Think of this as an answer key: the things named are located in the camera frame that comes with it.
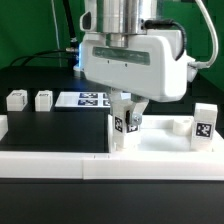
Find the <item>white platform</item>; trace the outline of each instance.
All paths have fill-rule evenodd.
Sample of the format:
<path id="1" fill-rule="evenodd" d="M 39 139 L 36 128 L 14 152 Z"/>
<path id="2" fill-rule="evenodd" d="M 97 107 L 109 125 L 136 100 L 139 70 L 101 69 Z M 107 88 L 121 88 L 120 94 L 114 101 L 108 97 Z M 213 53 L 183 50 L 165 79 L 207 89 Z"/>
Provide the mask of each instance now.
<path id="1" fill-rule="evenodd" d="M 1 178 L 224 180 L 224 140 L 213 152 L 189 151 L 189 137 L 174 136 L 174 117 L 144 116 L 136 152 L 0 152 Z"/>

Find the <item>white plastic part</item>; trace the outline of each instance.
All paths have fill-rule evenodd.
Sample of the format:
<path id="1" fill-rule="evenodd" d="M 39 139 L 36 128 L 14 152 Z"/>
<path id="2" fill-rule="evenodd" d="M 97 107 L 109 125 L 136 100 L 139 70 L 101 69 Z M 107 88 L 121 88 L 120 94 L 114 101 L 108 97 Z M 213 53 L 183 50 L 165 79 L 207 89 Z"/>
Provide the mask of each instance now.
<path id="1" fill-rule="evenodd" d="M 176 135 L 189 136 L 192 133 L 192 118 L 176 118 L 173 121 L 173 133 Z"/>
<path id="2" fill-rule="evenodd" d="M 52 91 L 45 90 L 39 91 L 35 97 L 35 109 L 36 111 L 50 111 L 53 104 Z"/>
<path id="3" fill-rule="evenodd" d="M 8 132 L 8 119 L 6 115 L 0 115 L 0 141 Z"/>
<path id="4" fill-rule="evenodd" d="M 212 23 L 212 20 L 208 14 L 207 9 L 205 8 L 203 2 L 201 0 L 195 0 L 198 7 L 200 8 L 204 19 L 208 25 L 209 31 L 211 33 L 211 37 L 212 37 L 212 45 L 213 45 L 213 52 L 212 52 L 212 56 L 210 58 L 209 61 L 207 62 L 190 62 L 189 65 L 197 68 L 197 69 L 202 69 L 202 68 L 209 68 L 216 60 L 217 55 L 218 55 L 218 51 L 219 51 L 219 43 L 218 43 L 218 38 L 217 38 L 217 34 L 216 34 L 216 30 L 215 27 Z"/>
<path id="5" fill-rule="evenodd" d="M 80 66 L 86 78 L 155 101 L 180 100 L 186 92 L 189 58 L 186 52 L 178 61 L 173 58 L 176 49 L 173 43 L 180 41 L 179 35 L 174 36 L 176 41 L 170 41 L 168 31 L 156 32 L 157 35 L 154 32 L 130 36 L 129 48 L 124 50 L 124 53 L 126 50 L 146 53 L 149 65 L 96 57 L 94 47 L 104 48 L 106 39 L 101 34 L 86 34 L 80 52 Z"/>
<path id="6" fill-rule="evenodd" d="M 82 31 L 96 31 L 97 26 L 97 3 L 96 0 L 85 0 L 86 13 L 80 17 L 80 29 Z M 86 14 L 91 13 L 91 28 L 86 30 L 83 27 L 83 18 Z"/>
<path id="7" fill-rule="evenodd" d="M 148 145 L 145 151 L 104 154 L 0 151 L 0 177 L 223 181 L 224 140 L 221 136 L 214 132 L 213 152 L 186 151 L 183 140 L 190 146 L 189 136 L 172 134 L 175 118 L 143 116 L 143 137 L 145 146 Z M 164 141 L 158 141 L 158 133 L 163 134 L 161 139 Z M 163 143 L 163 151 L 159 151 L 155 142 Z"/>
<path id="8" fill-rule="evenodd" d="M 195 107 L 191 150 L 212 151 L 217 119 L 217 105 L 197 103 Z"/>
<path id="9" fill-rule="evenodd" d="M 112 102 L 113 108 L 113 142 L 116 150 L 137 150 L 140 144 L 139 126 L 131 126 L 126 123 L 126 112 L 130 111 L 132 101 L 130 99 Z"/>
<path id="10" fill-rule="evenodd" d="M 13 90 L 6 98 L 7 111 L 22 111 L 27 105 L 27 91 Z"/>

